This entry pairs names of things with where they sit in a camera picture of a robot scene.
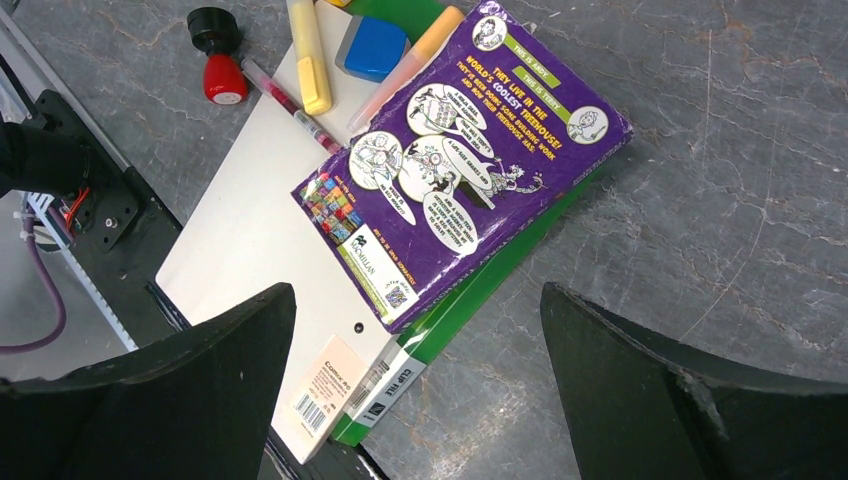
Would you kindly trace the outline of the orange highlighter marker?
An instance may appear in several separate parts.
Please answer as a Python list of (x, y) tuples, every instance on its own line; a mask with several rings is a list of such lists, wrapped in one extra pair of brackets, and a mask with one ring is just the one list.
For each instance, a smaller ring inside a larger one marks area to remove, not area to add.
[(351, 117), (348, 129), (357, 133), (365, 128), (384, 103), (428, 65), (463, 19), (457, 7), (446, 7)]

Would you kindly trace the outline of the red black stamp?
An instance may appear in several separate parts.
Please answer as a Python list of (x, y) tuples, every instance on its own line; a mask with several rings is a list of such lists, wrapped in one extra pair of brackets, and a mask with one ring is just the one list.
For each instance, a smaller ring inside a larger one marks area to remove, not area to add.
[(218, 7), (200, 7), (186, 17), (192, 45), (207, 57), (203, 92), (216, 105), (236, 105), (248, 95), (247, 81), (234, 54), (241, 45), (235, 17)]

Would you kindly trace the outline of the yellow eraser block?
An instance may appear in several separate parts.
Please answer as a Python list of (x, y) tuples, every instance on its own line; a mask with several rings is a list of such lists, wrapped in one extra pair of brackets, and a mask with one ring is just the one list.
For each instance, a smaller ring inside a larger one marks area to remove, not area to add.
[(352, 0), (325, 0), (327, 3), (338, 7), (338, 8), (346, 8)]

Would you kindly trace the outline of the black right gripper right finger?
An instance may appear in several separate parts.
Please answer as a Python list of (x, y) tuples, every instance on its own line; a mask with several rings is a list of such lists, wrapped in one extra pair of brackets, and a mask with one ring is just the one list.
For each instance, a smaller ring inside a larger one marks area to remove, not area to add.
[(843, 479), (847, 387), (748, 366), (554, 282), (540, 316), (584, 479)]

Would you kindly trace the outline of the blue eraser block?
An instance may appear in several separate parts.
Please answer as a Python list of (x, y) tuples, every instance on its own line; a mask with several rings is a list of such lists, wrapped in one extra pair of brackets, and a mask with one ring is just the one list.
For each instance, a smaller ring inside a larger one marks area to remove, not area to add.
[(335, 65), (347, 75), (382, 83), (411, 46), (397, 25), (369, 16), (354, 15), (342, 38)]

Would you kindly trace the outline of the yellow highlighter marker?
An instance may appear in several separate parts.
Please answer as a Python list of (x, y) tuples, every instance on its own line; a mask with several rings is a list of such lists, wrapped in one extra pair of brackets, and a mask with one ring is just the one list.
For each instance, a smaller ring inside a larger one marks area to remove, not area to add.
[(333, 101), (315, 2), (287, 0), (286, 7), (295, 50), (301, 102), (307, 114), (320, 115), (332, 108)]

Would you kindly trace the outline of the red gel pen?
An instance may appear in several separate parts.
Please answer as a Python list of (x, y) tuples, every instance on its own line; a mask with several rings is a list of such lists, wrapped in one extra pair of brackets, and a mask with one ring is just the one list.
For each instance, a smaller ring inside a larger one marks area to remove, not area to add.
[(273, 99), (281, 106), (329, 154), (335, 154), (340, 150), (340, 145), (252, 59), (243, 57), (240, 60), (240, 66), (246, 78), (262, 94)]

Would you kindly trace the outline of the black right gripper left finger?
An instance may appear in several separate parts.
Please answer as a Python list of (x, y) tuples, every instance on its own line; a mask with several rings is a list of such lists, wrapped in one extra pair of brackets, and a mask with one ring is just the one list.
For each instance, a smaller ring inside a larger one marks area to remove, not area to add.
[(293, 337), (278, 283), (136, 351), (1, 383), (5, 479), (254, 479)]

